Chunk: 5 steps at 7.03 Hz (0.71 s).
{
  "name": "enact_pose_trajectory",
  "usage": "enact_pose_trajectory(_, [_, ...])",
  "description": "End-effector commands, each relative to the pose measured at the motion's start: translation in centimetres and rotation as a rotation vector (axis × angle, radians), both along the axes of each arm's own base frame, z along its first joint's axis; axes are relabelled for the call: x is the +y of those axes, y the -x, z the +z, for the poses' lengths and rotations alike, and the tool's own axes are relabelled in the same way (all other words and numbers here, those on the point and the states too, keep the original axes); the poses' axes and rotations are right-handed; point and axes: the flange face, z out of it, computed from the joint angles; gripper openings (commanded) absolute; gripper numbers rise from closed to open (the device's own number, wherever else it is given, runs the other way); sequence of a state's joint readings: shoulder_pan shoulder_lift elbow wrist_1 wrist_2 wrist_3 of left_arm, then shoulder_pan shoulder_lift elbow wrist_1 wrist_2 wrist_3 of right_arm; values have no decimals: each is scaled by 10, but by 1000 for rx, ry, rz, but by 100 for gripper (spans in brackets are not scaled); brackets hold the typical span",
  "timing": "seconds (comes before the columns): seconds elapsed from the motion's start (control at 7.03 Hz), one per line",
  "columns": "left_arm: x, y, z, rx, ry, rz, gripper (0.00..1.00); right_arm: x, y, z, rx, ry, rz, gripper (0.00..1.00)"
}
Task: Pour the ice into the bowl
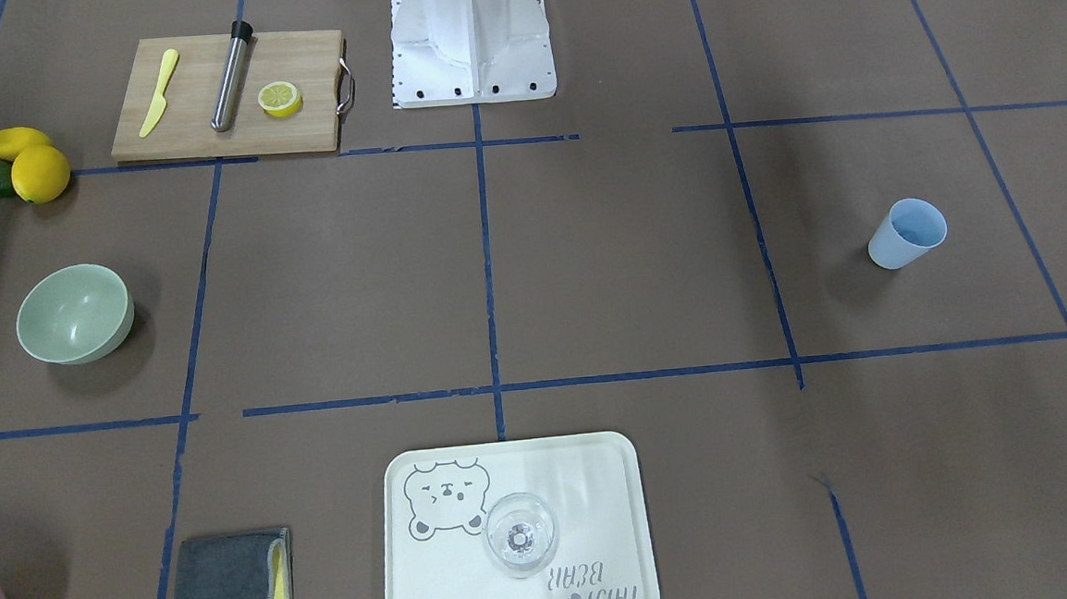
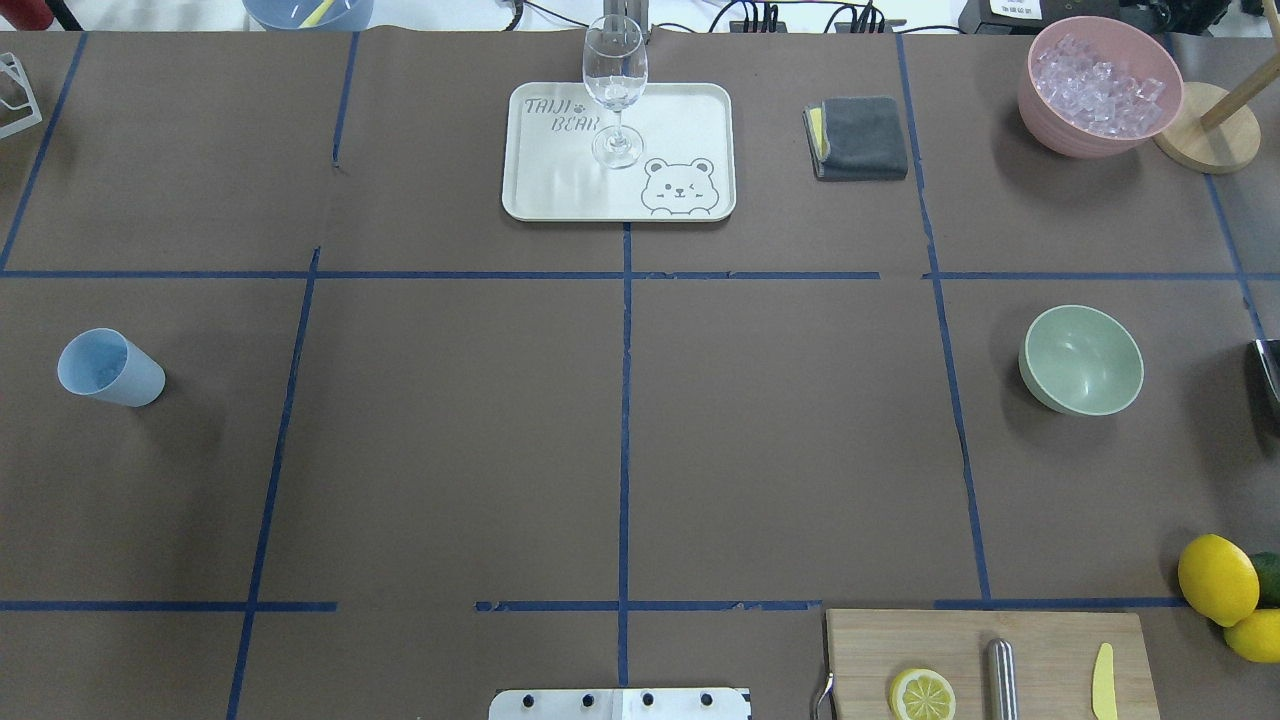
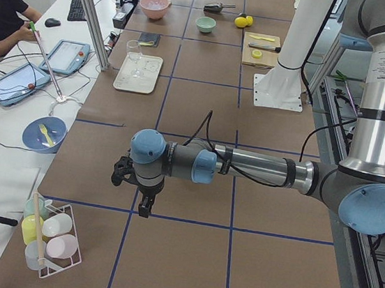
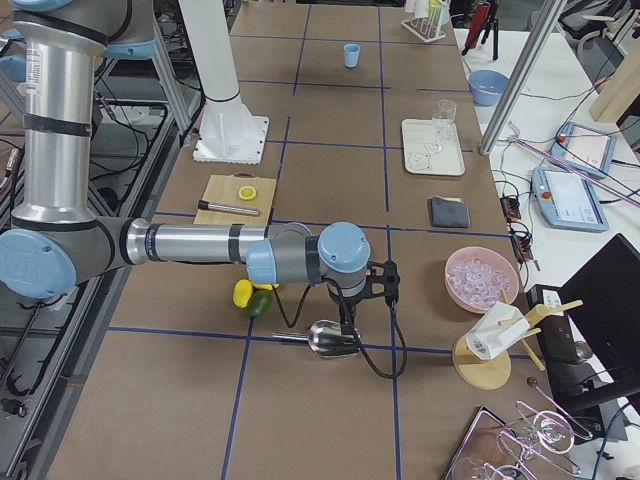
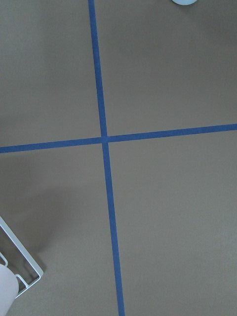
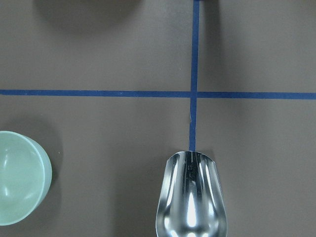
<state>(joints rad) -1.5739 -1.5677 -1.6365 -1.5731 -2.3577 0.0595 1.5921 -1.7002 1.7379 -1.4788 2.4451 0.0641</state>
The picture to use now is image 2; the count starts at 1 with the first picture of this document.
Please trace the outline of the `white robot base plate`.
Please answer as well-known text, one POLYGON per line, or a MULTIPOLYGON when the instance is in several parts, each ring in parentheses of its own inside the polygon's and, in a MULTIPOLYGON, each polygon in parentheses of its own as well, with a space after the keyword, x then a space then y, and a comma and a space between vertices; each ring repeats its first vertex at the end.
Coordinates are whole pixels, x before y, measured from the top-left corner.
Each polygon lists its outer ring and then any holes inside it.
POLYGON ((746 689, 731 687, 502 691, 489 719, 751 719, 746 689))

